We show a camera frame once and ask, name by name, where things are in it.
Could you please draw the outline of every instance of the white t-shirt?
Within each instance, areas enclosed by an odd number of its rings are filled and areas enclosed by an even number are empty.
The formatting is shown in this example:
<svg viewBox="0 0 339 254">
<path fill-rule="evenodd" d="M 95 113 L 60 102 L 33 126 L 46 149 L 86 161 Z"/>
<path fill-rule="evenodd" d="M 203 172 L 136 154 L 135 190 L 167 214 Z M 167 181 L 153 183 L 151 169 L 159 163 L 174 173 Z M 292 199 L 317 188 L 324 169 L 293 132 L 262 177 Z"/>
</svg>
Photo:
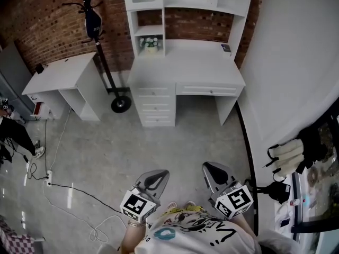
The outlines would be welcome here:
<svg viewBox="0 0 339 254">
<path fill-rule="evenodd" d="M 206 213 L 192 211 L 157 220 L 135 248 L 135 254 L 261 253 L 259 244 L 242 228 Z"/>
</svg>

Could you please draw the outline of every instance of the power strip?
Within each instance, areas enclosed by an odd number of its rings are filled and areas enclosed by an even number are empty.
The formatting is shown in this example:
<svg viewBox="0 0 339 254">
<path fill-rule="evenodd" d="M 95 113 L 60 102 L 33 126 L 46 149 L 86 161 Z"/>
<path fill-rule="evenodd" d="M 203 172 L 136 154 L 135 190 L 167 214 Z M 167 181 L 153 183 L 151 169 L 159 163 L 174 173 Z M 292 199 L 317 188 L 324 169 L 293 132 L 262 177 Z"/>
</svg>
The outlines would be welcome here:
<svg viewBox="0 0 339 254">
<path fill-rule="evenodd" d="M 52 170 L 47 171 L 47 186 L 51 187 L 52 186 Z"/>
</svg>

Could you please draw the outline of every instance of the white wall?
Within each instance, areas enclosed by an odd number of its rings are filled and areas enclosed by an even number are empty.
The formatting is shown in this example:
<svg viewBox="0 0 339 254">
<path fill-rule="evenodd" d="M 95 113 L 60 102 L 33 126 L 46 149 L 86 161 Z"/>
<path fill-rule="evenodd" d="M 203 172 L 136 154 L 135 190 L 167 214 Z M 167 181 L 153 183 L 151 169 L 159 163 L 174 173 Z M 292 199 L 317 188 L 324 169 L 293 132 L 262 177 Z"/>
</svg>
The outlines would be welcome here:
<svg viewBox="0 0 339 254">
<path fill-rule="evenodd" d="M 267 148 L 293 138 L 339 97 L 339 0 L 263 0 L 240 72 L 256 180 L 267 186 Z M 258 195 L 259 231 L 274 229 L 278 208 Z"/>
</svg>

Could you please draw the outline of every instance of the small box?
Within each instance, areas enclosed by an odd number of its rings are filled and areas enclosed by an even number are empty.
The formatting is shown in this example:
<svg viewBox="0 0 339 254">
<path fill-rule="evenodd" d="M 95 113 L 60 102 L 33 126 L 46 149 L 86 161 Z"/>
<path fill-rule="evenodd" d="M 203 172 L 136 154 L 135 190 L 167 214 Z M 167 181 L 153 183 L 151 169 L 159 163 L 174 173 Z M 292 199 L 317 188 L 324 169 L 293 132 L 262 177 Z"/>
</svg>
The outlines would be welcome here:
<svg viewBox="0 0 339 254">
<path fill-rule="evenodd" d="M 232 55 L 231 48 L 228 44 L 223 43 L 221 47 L 224 51 L 225 56 L 230 57 Z"/>
<path fill-rule="evenodd" d="M 215 208 L 227 219 L 242 214 L 252 205 L 253 199 L 246 185 L 218 197 Z"/>
</svg>

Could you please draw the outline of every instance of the checkered cloth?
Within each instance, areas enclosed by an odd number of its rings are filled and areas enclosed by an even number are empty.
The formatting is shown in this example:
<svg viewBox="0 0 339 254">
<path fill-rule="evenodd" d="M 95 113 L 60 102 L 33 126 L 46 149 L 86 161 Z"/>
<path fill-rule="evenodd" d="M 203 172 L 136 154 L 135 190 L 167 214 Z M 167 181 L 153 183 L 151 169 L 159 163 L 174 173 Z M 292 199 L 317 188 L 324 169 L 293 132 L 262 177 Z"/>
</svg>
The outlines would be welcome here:
<svg viewBox="0 0 339 254">
<path fill-rule="evenodd" d="M 0 215 L 0 238 L 9 254 L 34 253 L 33 239 L 29 235 L 17 235 Z"/>
</svg>

